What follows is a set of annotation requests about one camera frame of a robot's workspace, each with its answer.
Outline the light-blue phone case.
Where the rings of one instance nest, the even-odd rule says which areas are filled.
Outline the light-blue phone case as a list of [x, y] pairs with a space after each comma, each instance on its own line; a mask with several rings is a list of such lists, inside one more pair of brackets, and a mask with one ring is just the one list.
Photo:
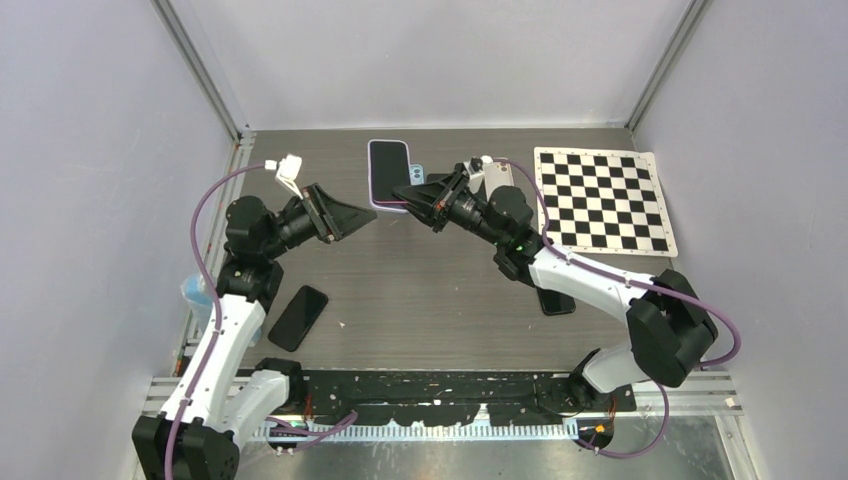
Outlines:
[[410, 185], [422, 185], [426, 181], [426, 174], [421, 164], [411, 164], [409, 166]]

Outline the beige phone case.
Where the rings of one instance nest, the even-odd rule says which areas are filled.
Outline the beige phone case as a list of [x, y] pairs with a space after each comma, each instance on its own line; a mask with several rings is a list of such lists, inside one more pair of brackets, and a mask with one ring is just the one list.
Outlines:
[[502, 159], [483, 156], [483, 183], [485, 197], [489, 200], [494, 191], [500, 187], [514, 185], [511, 165]]

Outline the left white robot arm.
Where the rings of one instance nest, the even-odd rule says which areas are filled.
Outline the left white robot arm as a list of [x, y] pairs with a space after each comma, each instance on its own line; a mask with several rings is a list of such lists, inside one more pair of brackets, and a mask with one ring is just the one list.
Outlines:
[[170, 397], [155, 415], [140, 416], [132, 431], [145, 478], [233, 479], [245, 444], [267, 417], [305, 405], [302, 367], [292, 360], [265, 358], [245, 386], [230, 391], [278, 293], [284, 275], [278, 259], [310, 239], [341, 241], [376, 218], [316, 183], [277, 213], [256, 196], [229, 204], [226, 257], [208, 326]]

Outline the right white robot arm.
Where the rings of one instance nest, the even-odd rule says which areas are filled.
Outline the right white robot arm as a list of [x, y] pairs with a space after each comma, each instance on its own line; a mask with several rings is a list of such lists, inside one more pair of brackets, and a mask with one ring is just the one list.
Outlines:
[[680, 386], [718, 337], [685, 276], [670, 269], [656, 276], [615, 270], [552, 243], [532, 226], [534, 210], [518, 187], [499, 186], [482, 199], [458, 165], [437, 181], [393, 194], [433, 231], [453, 223], [494, 245], [493, 260], [508, 279], [564, 294], [624, 324], [623, 344], [591, 351], [565, 380], [584, 410], [598, 409], [625, 385]]

